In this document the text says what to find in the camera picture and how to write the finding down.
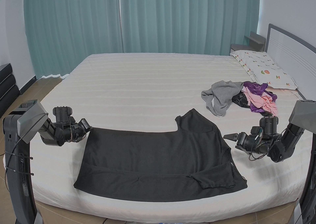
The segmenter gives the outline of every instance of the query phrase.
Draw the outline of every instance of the pillow flower print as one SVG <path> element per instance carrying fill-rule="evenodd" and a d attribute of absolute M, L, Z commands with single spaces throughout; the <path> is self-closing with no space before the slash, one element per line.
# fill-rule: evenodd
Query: pillow flower print
<path fill-rule="evenodd" d="M 230 53 L 243 66 L 253 81 L 267 83 L 275 89 L 295 90 L 294 80 L 266 52 L 238 50 Z"/>

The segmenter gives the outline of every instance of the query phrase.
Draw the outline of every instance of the wall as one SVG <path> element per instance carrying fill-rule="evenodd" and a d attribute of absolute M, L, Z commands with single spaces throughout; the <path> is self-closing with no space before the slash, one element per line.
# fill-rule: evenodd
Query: wall
<path fill-rule="evenodd" d="M 11 63 L 21 89 L 35 75 L 28 50 L 23 0 L 0 0 L 0 64 Z"/>
<path fill-rule="evenodd" d="M 260 0 L 258 34 L 274 24 L 316 47 L 316 0 Z"/>

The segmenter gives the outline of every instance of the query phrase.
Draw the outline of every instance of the headboard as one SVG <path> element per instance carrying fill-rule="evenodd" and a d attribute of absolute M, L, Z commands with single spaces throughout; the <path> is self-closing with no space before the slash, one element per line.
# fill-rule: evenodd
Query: headboard
<path fill-rule="evenodd" d="M 288 72 L 304 99 L 316 100 L 316 48 L 301 38 L 269 24 L 265 47 L 273 60 Z"/>

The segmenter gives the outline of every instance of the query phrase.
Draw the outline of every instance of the gray cloth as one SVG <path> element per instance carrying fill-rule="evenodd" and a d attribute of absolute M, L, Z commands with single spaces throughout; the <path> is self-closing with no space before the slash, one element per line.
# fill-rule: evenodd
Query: gray cloth
<path fill-rule="evenodd" d="M 232 103 L 232 97 L 237 95 L 244 83 L 219 81 L 212 84 L 207 91 L 202 91 L 201 97 L 206 107 L 216 116 L 222 117 Z"/>

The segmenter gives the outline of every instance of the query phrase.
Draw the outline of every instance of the teal curtain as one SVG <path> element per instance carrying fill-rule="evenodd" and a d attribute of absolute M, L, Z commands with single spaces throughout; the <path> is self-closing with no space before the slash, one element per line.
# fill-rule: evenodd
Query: teal curtain
<path fill-rule="evenodd" d="M 260 0 L 121 0 L 124 52 L 228 55 L 257 32 Z"/>
<path fill-rule="evenodd" d="M 36 76 L 70 73 L 91 54 L 123 52 L 119 0 L 24 0 Z"/>

